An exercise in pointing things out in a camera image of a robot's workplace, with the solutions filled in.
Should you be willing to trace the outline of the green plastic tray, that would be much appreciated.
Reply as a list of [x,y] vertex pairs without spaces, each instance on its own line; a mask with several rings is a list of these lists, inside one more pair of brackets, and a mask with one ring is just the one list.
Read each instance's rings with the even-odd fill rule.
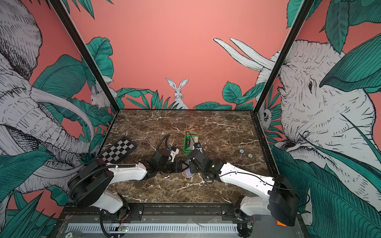
[[195,149],[195,144],[198,143],[197,135],[185,135],[183,151],[190,154]]

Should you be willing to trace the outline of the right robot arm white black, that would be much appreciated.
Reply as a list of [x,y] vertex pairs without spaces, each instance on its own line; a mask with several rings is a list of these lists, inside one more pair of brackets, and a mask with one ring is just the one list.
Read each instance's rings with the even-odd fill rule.
[[282,176],[266,177],[240,169],[232,164],[209,159],[201,150],[189,155],[190,172],[200,173],[212,182],[223,182],[243,188],[258,198],[243,198],[240,211],[245,215],[271,215],[286,226],[294,226],[299,212],[299,193],[290,181]]

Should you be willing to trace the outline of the tan leather card holder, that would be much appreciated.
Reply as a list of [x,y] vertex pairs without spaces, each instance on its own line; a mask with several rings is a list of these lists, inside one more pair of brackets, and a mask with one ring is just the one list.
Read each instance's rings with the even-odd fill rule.
[[185,170],[182,172],[182,175],[183,175],[185,178],[191,178],[191,177],[193,176],[193,173],[191,173],[190,168],[187,168],[187,169],[185,169]]

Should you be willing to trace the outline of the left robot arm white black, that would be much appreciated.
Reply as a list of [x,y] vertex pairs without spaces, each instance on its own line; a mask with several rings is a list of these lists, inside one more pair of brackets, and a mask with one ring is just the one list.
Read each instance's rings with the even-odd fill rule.
[[181,173],[184,160],[176,147],[162,148],[136,164],[112,164],[97,159],[68,182],[68,199],[79,208],[96,207],[123,218],[130,208],[124,197],[108,190],[114,183],[153,178],[157,173]]

